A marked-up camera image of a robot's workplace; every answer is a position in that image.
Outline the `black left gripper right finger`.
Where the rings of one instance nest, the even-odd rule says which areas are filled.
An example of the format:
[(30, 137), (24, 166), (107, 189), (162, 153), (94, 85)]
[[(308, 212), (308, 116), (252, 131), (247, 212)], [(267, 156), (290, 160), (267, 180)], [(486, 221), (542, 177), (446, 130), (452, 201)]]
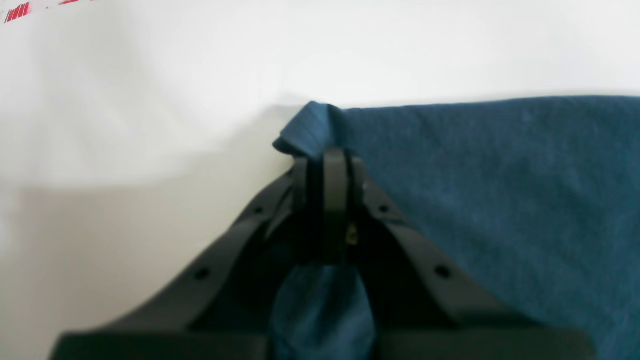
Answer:
[(322, 158), (323, 258), (362, 278), (373, 360), (595, 360), (582, 330), (543, 325), (496, 298), (414, 229), (357, 156)]

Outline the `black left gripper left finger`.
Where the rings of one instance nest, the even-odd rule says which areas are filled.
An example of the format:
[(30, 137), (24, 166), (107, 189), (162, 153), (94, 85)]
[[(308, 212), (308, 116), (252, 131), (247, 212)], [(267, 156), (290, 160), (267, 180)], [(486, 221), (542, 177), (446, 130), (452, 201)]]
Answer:
[(295, 263), (284, 225), (307, 203), (309, 160), (263, 189), (231, 227), (146, 303), (67, 332), (53, 360), (272, 360), (275, 296)]

